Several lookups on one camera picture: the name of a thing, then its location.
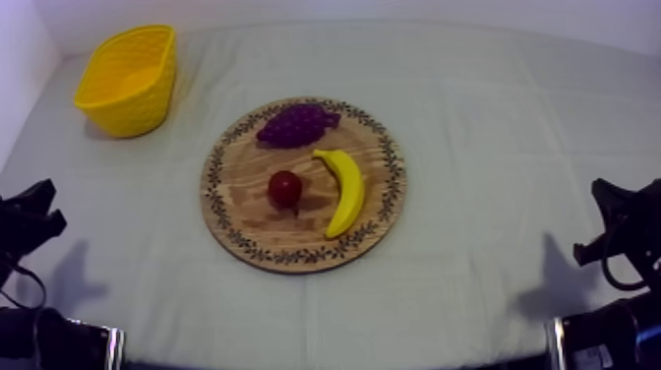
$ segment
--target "yellow basket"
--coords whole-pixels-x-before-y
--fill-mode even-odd
[[[110,136],[144,134],[165,119],[175,64],[172,27],[143,26],[119,33],[94,52],[74,103]]]

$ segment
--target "toy banana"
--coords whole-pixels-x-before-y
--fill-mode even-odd
[[[339,181],[339,204],[326,230],[327,238],[335,238],[358,218],[365,199],[365,183],[360,168],[345,151],[314,150],[312,157],[323,159]]]

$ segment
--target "round wooden tray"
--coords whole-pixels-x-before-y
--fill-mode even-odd
[[[337,129],[310,146],[265,149],[256,133],[284,107],[321,104],[341,115]],[[339,197],[337,183],[312,150],[342,149],[356,160],[365,181],[365,204],[354,224],[336,239],[324,232]],[[270,176],[290,170],[303,181],[299,215],[270,205]],[[370,250],[396,221],[406,192],[404,158],[386,128],[344,101],[295,97],[264,105],[229,127],[213,146],[202,174],[202,213],[215,239],[239,260],[274,273],[317,273]]]

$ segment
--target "white tablecloth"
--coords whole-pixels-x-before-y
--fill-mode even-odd
[[[542,322],[620,296],[574,242],[601,232],[589,185],[661,176],[661,64],[540,35],[433,24],[276,25],[182,35],[162,127],[108,140],[72,104],[67,60],[0,176],[51,177],[69,226],[25,260],[65,315],[128,331],[134,360],[222,369],[425,369],[542,351]],[[205,157],[245,112],[296,95],[383,122],[403,214],[321,275],[253,269],[199,204]],[[616,261],[621,279],[636,278]],[[10,292],[35,299],[13,279]]]

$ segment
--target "grape bunch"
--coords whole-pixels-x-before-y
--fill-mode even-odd
[[[339,114],[326,113],[319,104],[293,104],[270,119],[257,140],[273,148],[298,148],[318,141],[327,127],[338,124]]]

